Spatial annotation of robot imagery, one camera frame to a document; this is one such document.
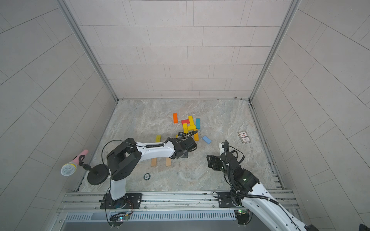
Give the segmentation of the light blue block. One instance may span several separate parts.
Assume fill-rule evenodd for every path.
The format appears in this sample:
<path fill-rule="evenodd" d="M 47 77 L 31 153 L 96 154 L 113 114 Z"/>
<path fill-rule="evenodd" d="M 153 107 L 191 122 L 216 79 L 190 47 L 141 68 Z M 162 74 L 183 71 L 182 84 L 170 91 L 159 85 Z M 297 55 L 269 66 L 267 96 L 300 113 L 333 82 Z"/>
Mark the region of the light blue block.
<path fill-rule="evenodd" d="M 202 139 L 207 143 L 207 144 L 210 144 L 212 141 L 210 138 L 208 138 L 207 136 L 203 136 Z"/>

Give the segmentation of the tan wooden block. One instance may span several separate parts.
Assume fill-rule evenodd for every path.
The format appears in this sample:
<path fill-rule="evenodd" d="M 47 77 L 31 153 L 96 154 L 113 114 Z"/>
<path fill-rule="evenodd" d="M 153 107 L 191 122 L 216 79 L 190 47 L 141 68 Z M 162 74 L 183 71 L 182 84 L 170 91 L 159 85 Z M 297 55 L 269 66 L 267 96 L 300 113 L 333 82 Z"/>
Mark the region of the tan wooden block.
<path fill-rule="evenodd" d="M 170 158 L 166 158 L 166 166 L 169 167 L 172 165 L 172 160 Z"/>
<path fill-rule="evenodd" d="M 157 166 L 157 158 L 153 158 L 153 159 L 151 160 L 151 166 L 152 166 L 152 167 L 156 167 L 156 166 Z"/>

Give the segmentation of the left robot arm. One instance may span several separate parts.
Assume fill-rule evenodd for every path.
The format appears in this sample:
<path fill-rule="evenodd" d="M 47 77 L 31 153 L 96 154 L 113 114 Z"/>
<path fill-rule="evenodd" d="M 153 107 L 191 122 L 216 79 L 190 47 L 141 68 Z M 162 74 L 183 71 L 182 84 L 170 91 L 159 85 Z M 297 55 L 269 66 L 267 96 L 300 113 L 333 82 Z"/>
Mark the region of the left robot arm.
<path fill-rule="evenodd" d="M 126 196 L 126 178 L 133 172 L 137 164 L 155 158 L 179 159 L 197 149 L 191 135 L 179 138 L 168 137 L 164 142 L 142 143 L 133 138 L 121 141 L 107 155 L 107 166 L 110 174 L 110 196 L 117 201 Z"/>

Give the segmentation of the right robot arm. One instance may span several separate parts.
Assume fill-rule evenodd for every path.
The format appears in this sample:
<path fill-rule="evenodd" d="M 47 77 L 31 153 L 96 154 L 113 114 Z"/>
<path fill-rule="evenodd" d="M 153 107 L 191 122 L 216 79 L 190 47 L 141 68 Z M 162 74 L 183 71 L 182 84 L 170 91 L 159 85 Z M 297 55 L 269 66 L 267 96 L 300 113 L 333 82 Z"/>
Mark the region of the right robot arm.
<path fill-rule="evenodd" d="M 259 179 L 241 167 L 235 151 L 221 147 L 219 156 L 207 155 L 208 167 L 221 171 L 231 186 L 230 198 L 237 207 L 244 207 L 256 215 L 272 231 L 316 231 L 285 209 L 267 191 Z"/>

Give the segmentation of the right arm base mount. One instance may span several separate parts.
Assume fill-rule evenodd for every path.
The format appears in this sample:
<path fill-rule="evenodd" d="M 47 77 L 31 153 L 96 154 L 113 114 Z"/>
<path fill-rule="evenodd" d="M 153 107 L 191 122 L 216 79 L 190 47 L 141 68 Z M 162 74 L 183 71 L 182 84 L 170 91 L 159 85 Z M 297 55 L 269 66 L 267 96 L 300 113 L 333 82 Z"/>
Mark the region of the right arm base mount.
<path fill-rule="evenodd" d="M 217 199 L 220 208 L 244 208 L 241 201 L 230 192 L 213 192 L 212 195 Z"/>

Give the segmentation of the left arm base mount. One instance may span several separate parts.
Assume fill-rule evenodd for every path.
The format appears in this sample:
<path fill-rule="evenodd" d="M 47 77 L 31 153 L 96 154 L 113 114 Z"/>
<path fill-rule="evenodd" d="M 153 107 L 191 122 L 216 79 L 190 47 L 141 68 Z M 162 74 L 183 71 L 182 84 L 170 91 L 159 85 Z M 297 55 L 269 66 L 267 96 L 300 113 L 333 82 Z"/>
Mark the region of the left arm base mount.
<path fill-rule="evenodd" d="M 143 194 L 127 193 L 123 198 L 113 200 L 110 193 L 105 193 L 100 205 L 100 209 L 139 209 Z"/>

